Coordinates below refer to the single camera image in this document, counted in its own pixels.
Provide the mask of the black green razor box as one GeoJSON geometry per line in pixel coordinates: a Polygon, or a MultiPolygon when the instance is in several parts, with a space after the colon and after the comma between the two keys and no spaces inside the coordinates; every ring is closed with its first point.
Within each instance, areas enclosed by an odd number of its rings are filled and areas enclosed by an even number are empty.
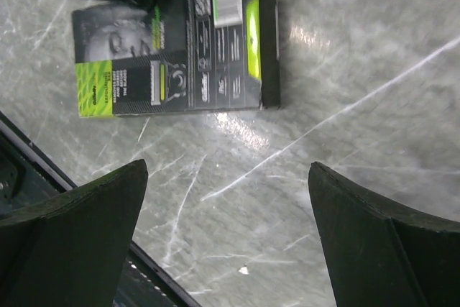
{"type": "Polygon", "coordinates": [[[157,0],[73,12],[81,117],[278,107],[277,0],[157,0]]]}

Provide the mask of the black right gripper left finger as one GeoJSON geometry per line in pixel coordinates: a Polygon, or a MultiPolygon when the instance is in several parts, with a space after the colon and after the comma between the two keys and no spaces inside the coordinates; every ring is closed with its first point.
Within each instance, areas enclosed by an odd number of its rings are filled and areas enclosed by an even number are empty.
{"type": "Polygon", "coordinates": [[[1,218],[2,306],[111,306],[147,188],[144,160],[1,218]]]}

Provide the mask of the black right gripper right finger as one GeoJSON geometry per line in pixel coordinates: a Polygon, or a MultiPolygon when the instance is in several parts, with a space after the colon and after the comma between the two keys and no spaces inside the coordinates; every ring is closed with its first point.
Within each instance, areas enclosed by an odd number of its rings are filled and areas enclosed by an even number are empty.
{"type": "Polygon", "coordinates": [[[337,306],[458,306],[459,223],[381,196],[320,162],[308,174],[337,306]]]}

